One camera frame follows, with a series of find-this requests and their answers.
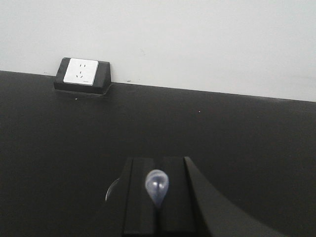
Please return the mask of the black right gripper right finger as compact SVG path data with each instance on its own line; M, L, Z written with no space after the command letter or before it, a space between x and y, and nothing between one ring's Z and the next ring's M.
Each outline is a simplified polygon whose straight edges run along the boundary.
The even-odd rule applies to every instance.
M282 237L230 202L189 157L163 157L169 189L160 214L163 237Z

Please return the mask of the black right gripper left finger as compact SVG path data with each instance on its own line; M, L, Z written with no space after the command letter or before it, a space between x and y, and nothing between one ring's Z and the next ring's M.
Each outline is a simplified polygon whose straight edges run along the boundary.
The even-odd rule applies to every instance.
M124 235L154 235L156 210L145 188L147 174L154 169L152 158L134 158L129 180Z

